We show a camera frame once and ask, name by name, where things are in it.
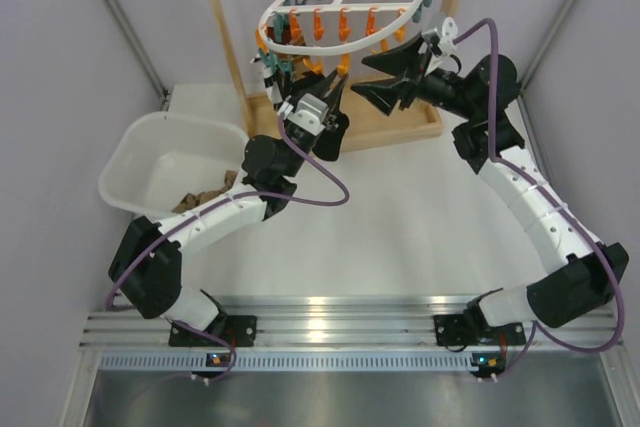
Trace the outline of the white round clip hanger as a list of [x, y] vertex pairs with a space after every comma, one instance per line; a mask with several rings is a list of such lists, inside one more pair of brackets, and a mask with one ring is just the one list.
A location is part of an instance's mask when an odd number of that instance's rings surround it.
[[[258, 56], [271, 65], [267, 50], [305, 57], [320, 72], [325, 57], [349, 68], [354, 53], [378, 53], [401, 43], [412, 24], [422, 21], [433, 0], [274, 0], [255, 32]], [[284, 26], [291, 37], [304, 36], [305, 46], [282, 44]]]

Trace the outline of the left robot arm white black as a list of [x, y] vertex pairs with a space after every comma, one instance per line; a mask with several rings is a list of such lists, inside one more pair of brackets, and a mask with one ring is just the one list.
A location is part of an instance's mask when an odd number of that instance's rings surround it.
[[277, 111], [279, 135], [256, 135], [244, 148], [239, 179], [226, 192], [169, 218], [132, 221], [121, 240], [108, 275], [113, 283], [105, 301], [115, 310], [122, 293], [145, 319], [163, 318], [191, 331], [205, 344], [225, 335], [227, 313], [204, 290], [183, 282], [185, 259], [248, 225], [264, 222], [289, 203], [309, 204], [296, 196], [294, 177], [310, 164], [342, 192], [332, 206], [345, 204], [350, 193], [344, 183], [322, 166], [340, 153], [339, 141], [348, 127], [340, 109], [347, 79], [337, 72], [312, 75], [295, 83]]

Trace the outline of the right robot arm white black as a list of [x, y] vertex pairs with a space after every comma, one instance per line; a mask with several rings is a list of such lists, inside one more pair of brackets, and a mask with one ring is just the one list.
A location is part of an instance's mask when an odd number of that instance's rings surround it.
[[438, 35], [416, 35], [363, 64], [384, 77], [352, 86], [383, 114], [419, 99], [461, 118], [452, 135], [459, 157], [511, 212], [538, 254], [544, 275], [529, 284], [500, 288], [472, 300], [466, 329], [490, 343], [503, 326], [536, 322], [559, 328], [614, 302], [624, 308], [619, 283], [629, 256], [605, 244], [571, 212], [539, 171], [505, 109], [517, 97], [515, 64], [492, 48], [466, 75], [441, 68], [453, 47]]

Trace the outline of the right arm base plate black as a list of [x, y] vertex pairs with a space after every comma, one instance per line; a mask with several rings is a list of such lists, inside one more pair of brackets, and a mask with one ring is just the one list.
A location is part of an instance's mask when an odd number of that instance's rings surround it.
[[521, 323], [500, 327], [476, 328], [463, 314], [440, 314], [433, 317], [436, 344], [449, 349], [477, 346], [524, 346], [526, 335]]

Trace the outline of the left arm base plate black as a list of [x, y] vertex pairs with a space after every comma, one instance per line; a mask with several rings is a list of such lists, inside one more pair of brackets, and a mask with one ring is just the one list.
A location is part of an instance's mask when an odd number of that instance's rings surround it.
[[[232, 347], [253, 347], [257, 334], [258, 318], [253, 315], [229, 315], [221, 327], [214, 328], [209, 335], [223, 340]], [[173, 324], [168, 345], [171, 347], [219, 346], [218, 342]]]

